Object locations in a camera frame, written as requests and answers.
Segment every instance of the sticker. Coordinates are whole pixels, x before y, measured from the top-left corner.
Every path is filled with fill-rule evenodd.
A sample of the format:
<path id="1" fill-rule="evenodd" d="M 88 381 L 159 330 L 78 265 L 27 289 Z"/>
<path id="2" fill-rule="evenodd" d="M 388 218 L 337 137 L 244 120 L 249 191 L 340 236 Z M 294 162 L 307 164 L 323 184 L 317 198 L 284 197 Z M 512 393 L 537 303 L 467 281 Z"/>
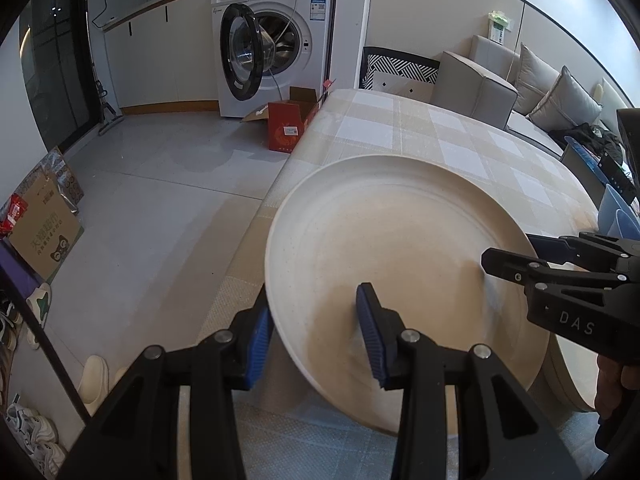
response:
<path id="1" fill-rule="evenodd" d="M 311 0 L 310 20 L 324 22 L 326 17 L 326 0 Z"/>

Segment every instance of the table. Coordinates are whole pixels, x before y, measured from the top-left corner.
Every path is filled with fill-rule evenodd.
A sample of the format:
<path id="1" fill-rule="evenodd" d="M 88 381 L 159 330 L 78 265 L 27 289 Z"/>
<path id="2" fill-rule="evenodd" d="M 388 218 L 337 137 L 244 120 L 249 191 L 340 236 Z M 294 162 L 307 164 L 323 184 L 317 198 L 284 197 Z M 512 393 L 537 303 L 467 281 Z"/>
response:
<path id="1" fill-rule="evenodd" d="M 548 236 L 596 230 L 596 209 L 557 160 L 507 132 L 442 108 L 363 90 L 329 95 L 267 193 L 213 300 L 198 341 L 229 326 L 254 303 L 264 282 L 271 221 L 289 191 L 317 168 L 367 153 L 400 153 L 439 164 L 497 200 L 522 230 Z M 596 413 L 560 405 L 542 372 L 530 389 L 585 476 L 604 454 L 593 444 Z M 358 425 L 306 382 L 274 332 L 262 379 L 236 392 L 236 419 L 247 477 L 257 479 L 388 479 L 396 439 Z M 188 393 L 180 403 L 180 478 L 190 478 Z M 449 478 L 457 479 L 457 441 Z"/>

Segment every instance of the wooden baseboard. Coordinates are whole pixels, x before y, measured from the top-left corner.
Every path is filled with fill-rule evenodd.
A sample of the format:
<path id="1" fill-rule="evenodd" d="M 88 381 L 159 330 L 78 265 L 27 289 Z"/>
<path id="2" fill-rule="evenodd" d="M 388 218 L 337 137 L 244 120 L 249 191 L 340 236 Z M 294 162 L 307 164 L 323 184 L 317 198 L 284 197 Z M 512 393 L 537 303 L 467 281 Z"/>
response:
<path id="1" fill-rule="evenodd" d="M 168 112 L 217 112 L 218 101 L 176 101 L 173 103 L 154 103 L 150 105 L 126 106 L 121 108 L 123 115 L 165 114 Z"/>

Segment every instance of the metal bolt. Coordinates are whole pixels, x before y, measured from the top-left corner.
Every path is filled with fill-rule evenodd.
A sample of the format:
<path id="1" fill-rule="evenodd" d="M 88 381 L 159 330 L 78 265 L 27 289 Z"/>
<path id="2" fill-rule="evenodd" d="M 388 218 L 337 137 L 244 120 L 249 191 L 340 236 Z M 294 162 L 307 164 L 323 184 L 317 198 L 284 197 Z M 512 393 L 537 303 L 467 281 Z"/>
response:
<path id="1" fill-rule="evenodd" d="M 158 345 L 151 345 L 145 348 L 145 358 L 153 361 L 158 359 L 162 355 L 162 347 Z"/>
<path id="2" fill-rule="evenodd" d="M 491 355 L 491 349 L 487 345 L 479 344 L 474 346 L 474 354 L 481 359 L 487 359 Z"/>
<path id="3" fill-rule="evenodd" d="M 231 330 L 218 330 L 214 335 L 213 339 L 215 339 L 219 343 L 228 343 L 234 338 L 233 332 Z"/>
<path id="4" fill-rule="evenodd" d="M 408 343 L 415 343 L 416 341 L 418 341 L 418 339 L 420 339 L 420 332 L 408 328 L 407 330 L 402 330 L 400 336 Z"/>

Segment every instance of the white cabinet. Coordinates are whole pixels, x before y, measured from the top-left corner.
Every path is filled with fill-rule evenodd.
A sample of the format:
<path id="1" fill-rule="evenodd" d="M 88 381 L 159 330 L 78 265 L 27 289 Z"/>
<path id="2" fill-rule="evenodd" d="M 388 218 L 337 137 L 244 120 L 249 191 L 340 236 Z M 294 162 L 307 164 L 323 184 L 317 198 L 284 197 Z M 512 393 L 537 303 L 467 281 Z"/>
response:
<path id="1" fill-rule="evenodd" d="M 105 36 L 121 107 L 218 98 L 210 0 L 174 0 Z"/>

